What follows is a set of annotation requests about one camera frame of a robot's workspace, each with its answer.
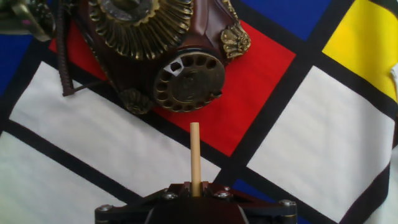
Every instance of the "telephone handset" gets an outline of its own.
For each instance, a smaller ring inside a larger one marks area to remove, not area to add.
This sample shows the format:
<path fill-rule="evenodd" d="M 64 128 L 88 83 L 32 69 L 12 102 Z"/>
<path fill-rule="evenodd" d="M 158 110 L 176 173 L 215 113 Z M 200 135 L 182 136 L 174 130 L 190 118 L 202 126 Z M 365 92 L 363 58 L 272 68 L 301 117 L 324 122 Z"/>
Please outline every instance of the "telephone handset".
<path fill-rule="evenodd" d="M 246 53 L 248 34 L 229 0 L 60 0 L 57 21 L 42 0 L 0 0 L 0 34 L 55 36 L 64 96 L 65 14 L 71 17 L 125 107 L 144 114 L 200 109 L 221 96 L 225 66 Z"/>

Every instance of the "yellow square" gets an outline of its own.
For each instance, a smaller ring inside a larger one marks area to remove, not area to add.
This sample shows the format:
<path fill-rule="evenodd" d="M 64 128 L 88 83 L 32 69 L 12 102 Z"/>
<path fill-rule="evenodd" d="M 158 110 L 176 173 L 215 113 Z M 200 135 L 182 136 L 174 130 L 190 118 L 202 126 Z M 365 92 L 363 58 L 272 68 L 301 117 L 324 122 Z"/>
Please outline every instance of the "yellow square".
<path fill-rule="evenodd" d="M 398 62 L 398 20 L 369 0 L 356 0 L 323 49 L 397 101 L 390 69 Z"/>

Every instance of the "red square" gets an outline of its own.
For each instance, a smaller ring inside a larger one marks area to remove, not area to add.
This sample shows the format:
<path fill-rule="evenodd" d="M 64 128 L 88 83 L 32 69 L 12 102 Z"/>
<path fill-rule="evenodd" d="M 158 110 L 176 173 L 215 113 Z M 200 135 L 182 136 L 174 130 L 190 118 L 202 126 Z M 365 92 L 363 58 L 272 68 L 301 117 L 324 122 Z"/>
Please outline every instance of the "red square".
<path fill-rule="evenodd" d="M 200 123 L 201 140 L 227 156 L 250 127 L 267 101 L 295 54 L 242 22 L 252 44 L 249 51 L 226 68 L 223 96 L 208 106 L 191 113 L 172 113 L 162 108 L 155 112 L 190 131 L 191 122 Z M 55 51 L 55 42 L 50 45 Z M 100 79 L 105 79 L 99 63 L 72 23 L 68 36 L 70 61 Z"/>

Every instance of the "metal screw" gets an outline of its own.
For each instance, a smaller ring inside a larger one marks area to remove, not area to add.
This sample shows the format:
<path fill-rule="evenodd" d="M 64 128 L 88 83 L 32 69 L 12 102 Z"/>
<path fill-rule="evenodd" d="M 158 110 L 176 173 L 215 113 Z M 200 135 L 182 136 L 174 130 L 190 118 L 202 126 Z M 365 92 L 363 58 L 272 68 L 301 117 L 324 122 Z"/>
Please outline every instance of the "metal screw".
<path fill-rule="evenodd" d="M 231 195 L 231 193 L 229 193 L 226 190 L 220 190 L 219 192 L 215 193 L 214 196 L 218 197 L 218 198 L 225 199 L 225 198 L 228 198 L 228 197 L 230 197 L 232 195 Z"/>
<path fill-rule="evenodd" d="M 162 197 L 166 200 L 173 200 L 176 199 L 178 196 L 173 192 L 166 192 L 162 195 Z"/>
<path fill-rule="evenodd" d="M 287 199 L 283 199 L 279 203 L 281 205 L 284 205 L 284 206 L 294 206 L 294 205 L 296 205 L 295 202 L 292 202 L 291 200 L 287 200 Z"/>
<path fill-rule="evenodd" d="M 113 205 L 102 205 L 100 207 L 98 207 L 97 209 L 101 212 L 106 212 L 109 211 L 113 208 Z"/>

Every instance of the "mondrian pattern fabric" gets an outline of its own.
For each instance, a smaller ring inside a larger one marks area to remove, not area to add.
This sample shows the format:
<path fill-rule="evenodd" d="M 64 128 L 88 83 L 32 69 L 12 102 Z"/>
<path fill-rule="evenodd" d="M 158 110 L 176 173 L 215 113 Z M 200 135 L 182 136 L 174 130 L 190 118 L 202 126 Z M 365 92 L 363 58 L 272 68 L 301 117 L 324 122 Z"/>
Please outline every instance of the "mondrian pattern fabric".
<path fill-rule="evenodd" d="M 299 224 L 398 222 L 398 2 L 231 2 L 252 46 L 187 114 L 134 116 L 108 85 L 63 97 L 54 41 L 0 36 L 0 223 L 94 223 L 189 181 L 190 122 L 203 180 L 296 201 Z M 74 23 L 68 54 L 75 86 L 105 79 Z"/>

